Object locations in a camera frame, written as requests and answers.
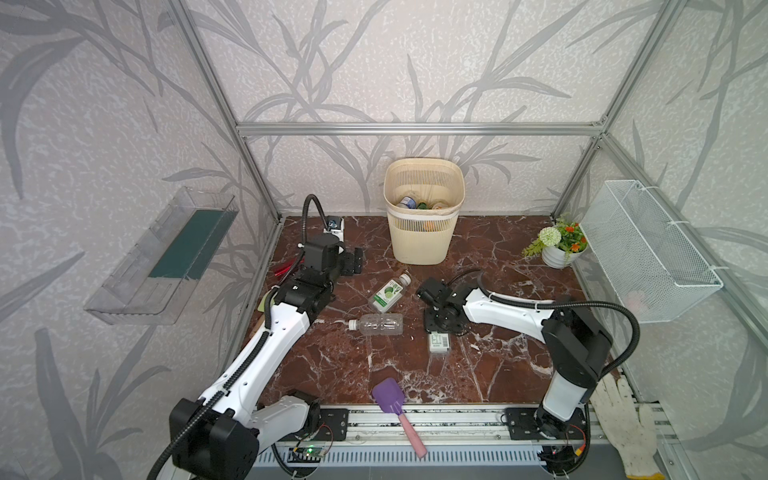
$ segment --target aluminum frame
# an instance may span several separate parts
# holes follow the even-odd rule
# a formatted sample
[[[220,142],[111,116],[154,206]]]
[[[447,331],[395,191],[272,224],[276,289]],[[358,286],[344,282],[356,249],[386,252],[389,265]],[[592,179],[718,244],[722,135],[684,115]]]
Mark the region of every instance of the aluminum frame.
[[[640,168],[637,163],[632,160],[629,153],[627,153],[613,136],[609,134],[601,135],[598,139],[598,147],[602,147],[602,150],[613,158],[614,163],[624,175],[639,180],[646,187],[655,186],[651,178],[645,173],[645,170]],[[673,220],[681,222],[679,223],[681,230],[710,265],[723,265],[720,256],[714,253],[709,244],[701,235],[699,235],[698,231],[686,221],[683,214],[669,201],[669,199],[667,199],[660,188],[649,188],[648,191],[653,194],[654,198],[656,198]],[[718,270],[717,275],[719,275],[723,281],[723,288],[720,290],[723,300],[725,300],[726,304],[739,318],[746,329],[760,341],[760,344],[766,350],[766,353],[768,353],[768,312],[766,312],[741,280],[733,275],[730,270]]]
[[[537,135],[591,136],[602,132],[599,123],[414,123],[414,122],[247,122],[237,125],[243,136],[267,135]]]
[[[635,55],[632,64],[624,75],[624,79],[622,79],[613,99],[611,99],[611,103],[608,104],[608,108],[601,118],[602,129],[597,134],[598,137],[600,134],[607,133],[611,129],[611,126],[618,118],[621,110],[627,103],[627,100],[637,87],[640,79],[643,77],[643,73],[659,52],[661,45],[669,35],[670,30],[677,21],[677,17],[679,17],[680,13],[683,11],[686,3],[687,0],[665,0],[662,4],[658,15],[656,15],[656,18],[654,19],[654,23],[645,35],[640,50],[637,51],[637,55]],[[576,191],[576,187],[581,182],[581,179],[584,178],[584,175],[587,174],[597,150],[596,143],[594,142],[597,138],[593,138],[592,140],[593,142],[589,144],[587,150],[581,155],[581,158],[574,169],[574,173],[568,179],[565,189],[563,189],[563,194],[555,204],[552,211],[553,218],[557,218],[563,213],[565,205]]]
[[[250,153],[250,149],[246,145],[245,140],[237,133],[237,120],[235,120],[232,108],[227,102],[227,98],[224,96],[224,91],[214,73],[214,68],[205,52],[203,42],[200,40],[197,29],[194,27],[191,12],[187,8],[184,0],[165,0],[165,3],[168,6],[168,12],[174,20],[174,24],[179,28],[181,39],[184,41],[184,44],[187,45],[187,48],[192,55],[192,59],[197,65],[200,74],[203,76],[211,96],[214,98],[214,103],[224,120],[225,128],[232,136],[234,146],[240,154],[240,159],[245,163],[246,169],[253,178],[253,181],[256,182],[259,192],[262,197],[264,197],[264,200],[270,209],[270,214],[275,221],[278,221],[280,219],[280,212],[277,209],[277,204],[272,198],[269,189],[267,189],[266,183],[261,176],[261,172],[259,171],[256,161],[253,159],[253,155]]]
[[[261,294],[261,289],[264,286],[264,283],[266,282],[266,276],[270,271],[272,253],[277,247],[277,241],[280,239],[280,234],[283,232],[285,221],[285,217],[280,218],[280,221],[272,229],[269,240],[266,242],[266,246],[264,247],[264,255],[261,257],[261,261],[259,262],[259,269],[257,273],[253,275],[253,279],[251,280],[250,286],[248,287],[245,303],[243,304],[243,308],[240,309],[240,315],[237,316],[237,322],[234,326],[234,333],[230,337],[230,341],[227,344],[227,352],[224,355],[224,361],[219,373],[224,373],[224,370],[226,370],[227,367],[232,362],[234,362],[235,358],[240,355],[240,350],[243,346],[245,335],[248,333],[248,326],[250,325],[251,317],[253,316],[253,312],[256,310],[256,305],[259,303],[259,295]]]

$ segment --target black bracket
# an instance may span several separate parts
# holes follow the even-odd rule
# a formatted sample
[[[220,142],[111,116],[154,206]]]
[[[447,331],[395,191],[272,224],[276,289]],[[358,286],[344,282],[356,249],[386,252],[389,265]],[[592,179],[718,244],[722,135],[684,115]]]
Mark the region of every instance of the black bracket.
[[[330,442],[331,439],[333,439],[334,442],[342,442],[346,440],[346,429],[349,424],[349,410],[320,408],[319,425],[322,425],[323,423],[330,427],[330,431],[326,427],[322,427],[306,441]],[[282,437],[280,442],[298,442],[299,439],[300,437],[297,436],[296,433],[290,433]]]
[[[549,440],[539,432],[536,426],[536,413],[537,407],[530,408],[518,408],[510,407],[504,409],[504,417],[502,421],[507,425],[509,430],[509,438],[511,440]],[[581,432],[571,426],[576,425],[579,429],[584,430],[587,426],[587,422],[584,420],[584,412],[579,408],[574,410],[574,414],[570,420],[566,423],[567,430],[558,432],[555,435],[557,440],[565,440],[566,433],[568,438],[575,444],[581,441]]]

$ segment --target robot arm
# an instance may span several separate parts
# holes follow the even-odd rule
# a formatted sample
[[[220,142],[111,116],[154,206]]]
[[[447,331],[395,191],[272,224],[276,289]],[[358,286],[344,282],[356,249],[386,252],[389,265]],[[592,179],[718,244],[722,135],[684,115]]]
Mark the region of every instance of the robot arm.
[[[169,449],[177,467],[210,480],[241,480],[256,456],[274,442],[294,432],[311,434],[319,427],[319,402],[301,392],[253,411],[285,355],[333,300],[339,277],[362,269],[362,250],[345,250],[343,219],[328,217],[328,224],[326,232],[300,245],[304,259],[300,270],[270,294],[268,300],[275,302],[270,321],[196,402],[182,399],[174,407],[170,414],[174,441]]]
[[[536,308],[522,308],[494,299],[531,301],[470,286],[454,291],[433,278],[419,287],[417,295],[429,305],[424,316],[430,332],[456,333],[467,322],[487,323],[532,336],[547,346],[554,375],[537,411],[537,426],[544,436],[564,429],[578,404],[589,400],[613,344],[611,335],[584,307],[547,309],[553,301],[541,300]]]

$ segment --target white wire basket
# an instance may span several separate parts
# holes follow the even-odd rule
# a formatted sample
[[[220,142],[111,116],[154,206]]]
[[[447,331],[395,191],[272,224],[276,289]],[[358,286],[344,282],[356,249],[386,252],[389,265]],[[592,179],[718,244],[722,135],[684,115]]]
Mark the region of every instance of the white wire basket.
[[[608,180],[581,229],[621,303],[668,322],[723,287],[713,267],[637,180]]]

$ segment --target trash can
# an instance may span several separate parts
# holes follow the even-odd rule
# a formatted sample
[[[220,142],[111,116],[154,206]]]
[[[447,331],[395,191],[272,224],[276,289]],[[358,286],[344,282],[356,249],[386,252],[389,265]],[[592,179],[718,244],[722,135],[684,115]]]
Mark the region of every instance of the trash can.
[[[437,158],[404,158],[387,168],[384,198],[395,258],[410,265],[436,265],[445,260],[464,203],[464,175],[453,162]],[[403,197],[428,207],[400,207]]]

